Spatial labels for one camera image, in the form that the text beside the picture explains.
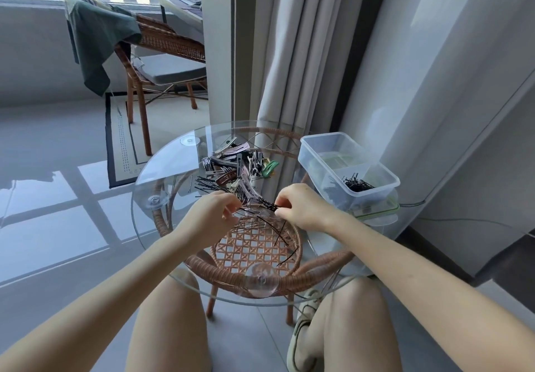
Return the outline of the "person's right hand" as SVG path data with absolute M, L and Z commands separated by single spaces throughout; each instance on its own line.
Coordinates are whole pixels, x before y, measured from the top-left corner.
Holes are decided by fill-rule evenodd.
M 293 203 L 294 219 L 287 220 L 305 231 L 331 233 L 335 224 L 346 218 L 346 213 L 327 203 L 312 188 L 303 183 L 298 186 L 297 201 Z

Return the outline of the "single black bobby pin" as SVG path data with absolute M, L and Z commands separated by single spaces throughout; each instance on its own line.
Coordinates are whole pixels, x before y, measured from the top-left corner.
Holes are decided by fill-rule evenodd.
M 240 209 L 252 213 L 274 213 L 278 208 L 279 206 L 271 202 L 252 200 L 243 203 Z

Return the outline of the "person's left forearm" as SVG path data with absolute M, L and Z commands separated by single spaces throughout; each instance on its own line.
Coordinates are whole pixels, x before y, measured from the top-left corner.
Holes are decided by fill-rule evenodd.
M 154 243 L 15 342 L 0 355 L 0 372 L 90 372 L 144 299 L 193 253 L 194 240 L 175 230 Z

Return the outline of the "scattered black bobby pins heap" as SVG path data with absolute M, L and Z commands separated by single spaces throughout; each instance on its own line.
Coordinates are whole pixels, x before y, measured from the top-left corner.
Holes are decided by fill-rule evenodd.
M 192 178 L 200 193 L 223 191 L 233 193 L 243 203 L 248 201 L 269 202 L 259 195 L 249 183 L 230 191 L 218 186 L 205 176 Z M 231 274 L 244 274 L 246 268 L 257 262 L 270 263 L 282 276 L 297 271 L 302 259 L 302 239 L 289 222 L 274 213 L 252 213 L 239 209 L 239 221 L 209 249 L 210 262 L 214 267 Z

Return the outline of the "wicker table base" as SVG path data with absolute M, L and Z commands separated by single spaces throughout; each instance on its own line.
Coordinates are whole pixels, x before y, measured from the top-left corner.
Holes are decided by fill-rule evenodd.
M 214 245 L 193 254 L 184 267 L 207 284 L 206 316 L 211 318 L 219 291 L 228 302 L 287 306 L 292 325 L 294 307 L 304 292 L 317 288 L 326 295 L 338 288 L 355 255 L 334 243 L 331 247 L 295 225 L 278 218 L 275 195 L 291 183 L 311 184 L 311 174 L 298 162 L 299 127 L 269 121 L 237 121 L 201 127 L 162 148 L 147 164 L 137 183 L 160 237 L 169 235 L 188 208 L 217 190 L 234 192 L 242 207 L 239 222 Z

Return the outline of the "clear plastic container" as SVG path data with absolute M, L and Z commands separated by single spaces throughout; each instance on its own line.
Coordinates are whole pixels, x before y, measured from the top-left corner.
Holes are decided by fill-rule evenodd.
M 298 161 L 320 195 L 343 211 L 381 201 L 401 183 L 397 175 L 343 132 L 302 137 Z M 342 179 L 354 173 L 374 189 L 361 193 L 349 190 Z

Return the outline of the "black bobby pins bunch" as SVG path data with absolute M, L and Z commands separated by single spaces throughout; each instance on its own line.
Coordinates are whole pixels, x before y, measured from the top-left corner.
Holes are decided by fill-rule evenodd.
M 342 180 L 344 185 L 354 193 L 361 193 L 375 188 L 365 180 L 358 178 L 358 173 L 354 173 L 351 177 L 344 177 Z

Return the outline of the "beige sandal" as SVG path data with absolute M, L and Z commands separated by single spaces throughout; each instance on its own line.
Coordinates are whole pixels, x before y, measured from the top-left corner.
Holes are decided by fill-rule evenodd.
M 319 291 L 310 289 L 304 296 L 306 301 L 298 307 L 298 320 L 287 350 L 288 372 L 312 372 L 317 361 L 324 357 L 324 335 L 332 295 L 321 296 Z

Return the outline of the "beige rug with dark border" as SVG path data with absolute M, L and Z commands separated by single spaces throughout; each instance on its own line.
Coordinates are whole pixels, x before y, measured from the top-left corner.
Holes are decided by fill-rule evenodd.
M 133 99 L 133 123 L 127 117 L 127 93 L 107 92 L 105 139 L 109 187 L 135 183 L 150 156 L 145 152 L 137 96 Z M 182 97 L 163 97 L 147 108 L 151 151 L 157 152 L 177 137 L 210 124 L 209 102 L 197 99 L 197 109 Z

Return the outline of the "person's leg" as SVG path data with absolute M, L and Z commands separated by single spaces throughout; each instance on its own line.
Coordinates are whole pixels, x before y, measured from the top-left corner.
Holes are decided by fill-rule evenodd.
M 143 301 L 125 372 L 212 372 L 206 317 L 196 277 L 176 268 Z
M 324 372 L 402 372 L 398 340 L 378 285 L 366 277 L 340 284 L 329 293 L 325 352 L 319 359 Z

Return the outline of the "person's right leg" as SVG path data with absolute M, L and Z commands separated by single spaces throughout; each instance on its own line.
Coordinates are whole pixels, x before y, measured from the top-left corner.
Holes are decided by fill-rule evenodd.
M 402 372 L 398 340 L 378 285 L 366 277 L 340 284 L 329 293 L 325 352 L 319 359 L 324 372 Z

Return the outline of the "light grey curtain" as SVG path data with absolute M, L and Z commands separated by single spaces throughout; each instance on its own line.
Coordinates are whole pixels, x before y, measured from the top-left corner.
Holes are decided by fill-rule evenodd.
M 251 118 L 338 130 L 384 0 L 256 0 Z

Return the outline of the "brown wicker chair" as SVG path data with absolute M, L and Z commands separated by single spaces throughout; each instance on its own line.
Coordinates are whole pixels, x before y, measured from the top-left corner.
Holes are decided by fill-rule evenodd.
M 155 19 L 137 16 L 142 38 L 138 44 L 132 42 L 120 43 L 115 47 L 115 54 L 125 68 L 127 78 L 127 117 L 133 123 L 133 99 L 137 96 L 137 105 L 140 112 L 142 132 L 144 136 L 145 152 L 152 156 L 147 117 L 147 105 L 172 92 L 176 97 L 189 98 L 192 109 L 197 109 L 196 100 L 208 100 L 195 95 L 194 86 L 198 85 L 207 92 L 207 78 L 170 85 L 155 85 L 137 71 L 132 65 L 133 56 L 152 56 L 169 54 L 183 57 L 205 64 L 204 45 L 200 42 L 177 34 L 174 29 Z

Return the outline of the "white desk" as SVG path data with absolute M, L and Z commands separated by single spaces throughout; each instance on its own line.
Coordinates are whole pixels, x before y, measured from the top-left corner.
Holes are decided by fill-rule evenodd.
M 166 22 L 166 12 L 180 19 L 184 24 L 188 25 L 191 38 L 204 44 L 203 33 L 203 16 L 202 10 L 196 9 L 193 5 L 184 2 L 183 0 L 158 0 L 162 11 L 162 19 Z

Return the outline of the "dark green garment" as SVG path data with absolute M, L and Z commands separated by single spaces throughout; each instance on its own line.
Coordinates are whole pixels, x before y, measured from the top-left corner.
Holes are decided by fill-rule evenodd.
M 98 0 L 65 0 L 65 16 L 84 85 L 104 96 L 111 82 L 103 64 L 118 44 L 141 41 L 137 14 Z

